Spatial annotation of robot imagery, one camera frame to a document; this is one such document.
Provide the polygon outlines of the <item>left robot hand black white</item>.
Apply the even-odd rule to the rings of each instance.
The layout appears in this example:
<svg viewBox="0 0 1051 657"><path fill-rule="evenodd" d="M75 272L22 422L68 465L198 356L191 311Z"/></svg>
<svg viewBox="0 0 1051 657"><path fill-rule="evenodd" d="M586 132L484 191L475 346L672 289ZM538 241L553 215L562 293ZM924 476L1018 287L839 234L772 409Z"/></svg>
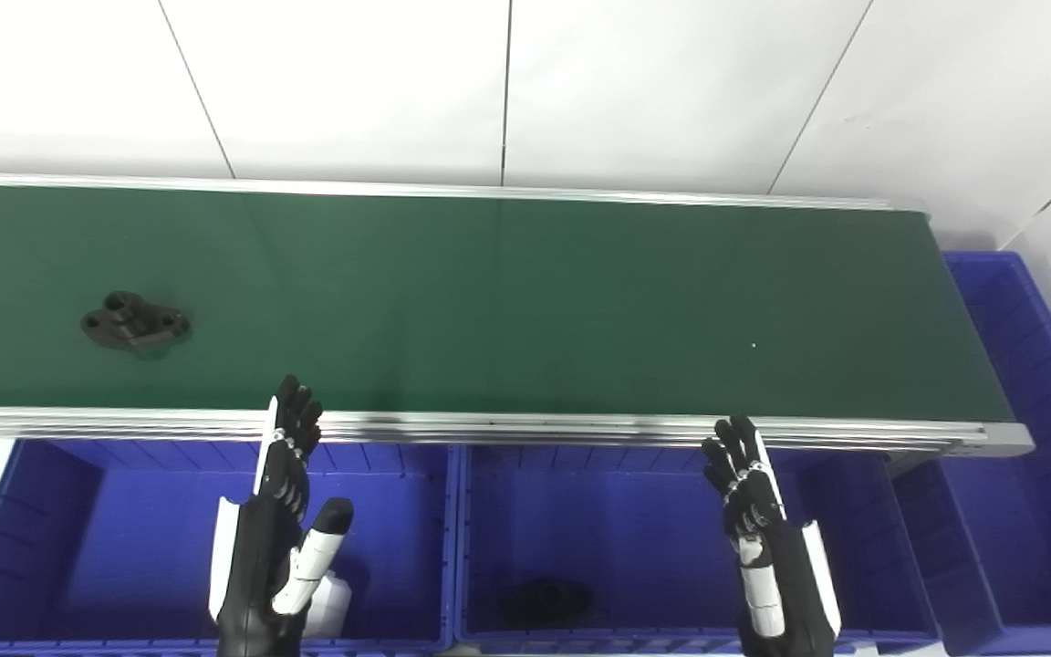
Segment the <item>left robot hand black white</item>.
<svg viewBox="0 0 1051 657"><path fill-rule="evenodd" d="M323 411L295 375L281 381L249 498L218 504L208 609L221 656L297 656L305 639L341 636L353 591L333 564L355 506L332 496L303 527Z"/></svg>

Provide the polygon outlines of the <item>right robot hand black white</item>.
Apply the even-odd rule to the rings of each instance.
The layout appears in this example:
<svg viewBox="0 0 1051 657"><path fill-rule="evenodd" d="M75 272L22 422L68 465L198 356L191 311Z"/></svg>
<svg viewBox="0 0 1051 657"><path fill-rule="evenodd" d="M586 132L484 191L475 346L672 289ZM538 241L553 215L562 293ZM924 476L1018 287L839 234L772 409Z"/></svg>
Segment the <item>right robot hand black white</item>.
<svg viewBox="0 0 1051 657"><path fill-rule="evenodd" d="M741 574L743 654L833 656L842 617L820 525L789 520L762 433L746 416L722 417L702 452Z"/></svg>

